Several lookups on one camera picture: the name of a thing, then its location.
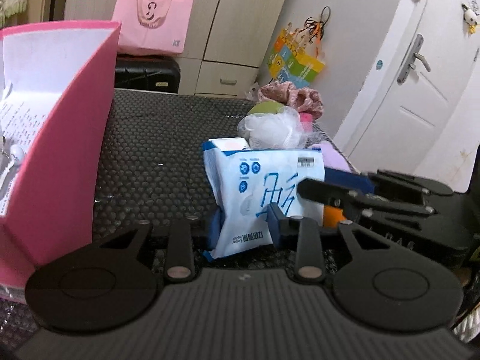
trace white door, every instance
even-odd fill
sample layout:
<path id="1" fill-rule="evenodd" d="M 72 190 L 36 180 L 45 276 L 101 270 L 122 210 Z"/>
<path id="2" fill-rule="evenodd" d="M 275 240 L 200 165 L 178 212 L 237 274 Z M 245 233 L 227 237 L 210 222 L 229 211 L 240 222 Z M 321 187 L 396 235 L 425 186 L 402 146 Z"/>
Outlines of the white door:
<path id="1" fill-rule="evenodd" d="M 350 155 L 362 171 L 390 169 L 413 173 L 435 143 L 469 81 L 480 33 L 469 35 L 462 3 L 469 0 L 427 0 L 417 28 L 424 37 L 420 54 L 402 85 L 390 87 Z"/>

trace drawer handle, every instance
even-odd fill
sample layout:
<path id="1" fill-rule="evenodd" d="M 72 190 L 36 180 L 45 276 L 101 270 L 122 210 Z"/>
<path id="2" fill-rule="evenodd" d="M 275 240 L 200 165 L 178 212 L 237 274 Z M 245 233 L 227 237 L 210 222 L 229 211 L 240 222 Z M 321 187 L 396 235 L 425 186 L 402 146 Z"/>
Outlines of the drawer handle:
<path id="1" fill-rule="evenodd" d="M 220 79 L 220 84 L 222 85 L 237 85 L 236 79 Z"/>

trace black suitcase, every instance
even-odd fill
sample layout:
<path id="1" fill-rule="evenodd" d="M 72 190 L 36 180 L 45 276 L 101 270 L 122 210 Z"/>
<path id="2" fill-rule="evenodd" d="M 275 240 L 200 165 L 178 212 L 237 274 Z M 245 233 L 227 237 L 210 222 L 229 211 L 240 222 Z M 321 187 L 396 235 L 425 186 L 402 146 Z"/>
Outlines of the black suitcase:
<path id="1" fill-rule="evenodd" d="M 180 67 L 167 56 L 117 56 L 115 87 L 178 93 Z"/>

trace ribbed gray surface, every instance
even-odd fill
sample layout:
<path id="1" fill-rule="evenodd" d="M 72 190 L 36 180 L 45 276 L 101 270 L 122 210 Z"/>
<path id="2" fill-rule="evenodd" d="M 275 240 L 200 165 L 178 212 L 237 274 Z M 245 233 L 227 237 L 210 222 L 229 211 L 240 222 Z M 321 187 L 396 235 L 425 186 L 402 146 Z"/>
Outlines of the ribbed gray surface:
<path id="1" fill-rule="evenodd" d="M 447 330 L 395 337 L 340 314 L 318 286 L 284 270 L 204 269 L 168 286 L 129 326 L 92 337 L 40 330 L 17 351 L 22 360 L 457 360 L 473 352 Z"/>

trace green round object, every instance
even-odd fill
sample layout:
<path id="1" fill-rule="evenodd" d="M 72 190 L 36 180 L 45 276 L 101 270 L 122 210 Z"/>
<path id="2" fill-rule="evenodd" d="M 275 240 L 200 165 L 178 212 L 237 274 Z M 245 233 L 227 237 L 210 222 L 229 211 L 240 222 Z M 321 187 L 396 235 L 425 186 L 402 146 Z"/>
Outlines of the green round object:
<path id="1" fill-rule="evenodd" d="M 278 114 L 280 108 L 284 107 L 283 104 L 277 103 L 276 101 L 264 101 L 258 103 L 249 110 L 248 115 L 250 114 Z"/>

